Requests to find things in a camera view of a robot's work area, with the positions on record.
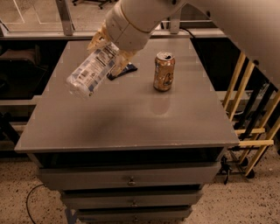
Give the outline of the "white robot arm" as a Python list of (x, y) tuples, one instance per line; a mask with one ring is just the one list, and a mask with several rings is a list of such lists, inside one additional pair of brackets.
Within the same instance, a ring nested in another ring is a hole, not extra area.
[(207, 15), (275, 86), (280, 86), (280, 0), (119, 0), (88, 50), (112, 42), (130, 57), (145, 47), (163, 19), (186, 4)]

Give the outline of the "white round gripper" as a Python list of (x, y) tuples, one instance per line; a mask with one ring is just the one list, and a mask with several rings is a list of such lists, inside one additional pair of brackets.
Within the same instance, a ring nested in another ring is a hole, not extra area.
[(87, 46), (87, 51), (106, 46), (110, 41), (120, 50), (115, 58), (115, 65), (111, 70), (113, 76), (118, 76), (129, 64), (137, 51), (142, 50), (150, 39), (148, 32), (139, 31), (124, 16), (121, 3), (117, 2), (105, 17), (105, 23), (92, 37)]

